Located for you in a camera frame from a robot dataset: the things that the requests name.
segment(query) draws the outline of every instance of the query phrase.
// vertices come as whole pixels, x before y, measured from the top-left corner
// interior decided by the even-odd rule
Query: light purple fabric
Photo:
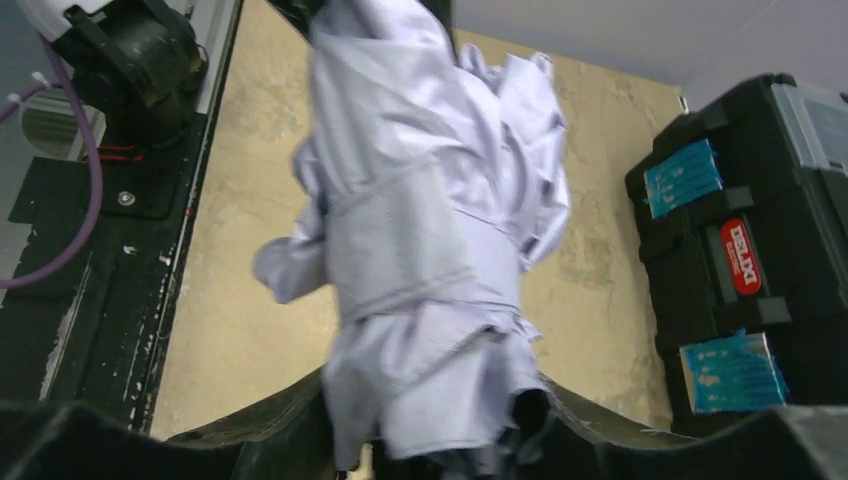
[[[310,42],[312,132],[294,156],[310,202],[254,272],[280,303],[338,290],[323,370],[337,466],[378,431],[395,458],[490,448],[513,398],[546,390],[520,274],[570,210],[553,64],[489,67],[469,45],[456,65],[415,0],[329,0]]]

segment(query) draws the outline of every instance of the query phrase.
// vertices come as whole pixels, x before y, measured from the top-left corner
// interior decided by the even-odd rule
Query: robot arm
[[[206,59],[185,15],[164,0],[17,0],[74,69],[80,99],[128,142],[167,144],[184,131]]]

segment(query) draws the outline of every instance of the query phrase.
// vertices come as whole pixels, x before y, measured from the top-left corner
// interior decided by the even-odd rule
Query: black machine part
[[[74,7],[65,17],[72,27],[53,48],[113,132],[147,146],[185,133],[207,69],[188,19],[164,0],[116,0],[93,14]]]
[[[848,409],[763,412],[705,440],[656,431],[551,382],[557,419],[520,480],[840,480]],[[374,480],[433,480],[426,461],[372,449]],[[339,480],[320,370],[160,442],[80,403],[0,402],[0,478]]]
[[[453,0],[419,0],[445,27],[451,44],[456,48],[453,34]],[[309,39],[309,23],[327,0],[268,0],[304,38]]]

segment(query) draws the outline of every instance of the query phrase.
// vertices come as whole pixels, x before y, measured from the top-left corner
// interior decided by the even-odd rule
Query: white ceiling
[[[846,0],[454,0],[456,26],[663,82],[690,103],[784,70],[848,91]]]

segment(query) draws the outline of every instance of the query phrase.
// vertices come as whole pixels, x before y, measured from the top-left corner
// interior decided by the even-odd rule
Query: sleeve
[[[530,248],[521,252],[522,269],[529,270],[559,246],[568,219],[571,216],[571,194],[568,189],[568,179],[563,165],[562,154],[565,151],[568,122],[559,107],[551,83],[554,80],[554,66],[551,59],[542,53],[537,53],[529,59],[542,73],[544,81],[539,82],[539,89],[544,90],[543,104],[549,109],[547,115],[536,115],[537,118],[548,119],[544,127],[539,129],[529,146],[531,157],[535,159],[534,166],[538,176],[538,188],[541,189],[536,224],[531,233]]]
[[[253,274],[271,289],[278,303],[289,303],[327,284],[325,268],[324,175],[311,139],[294,156],[295,175],[309,195],[291,236],[271,240],[259,249]]]

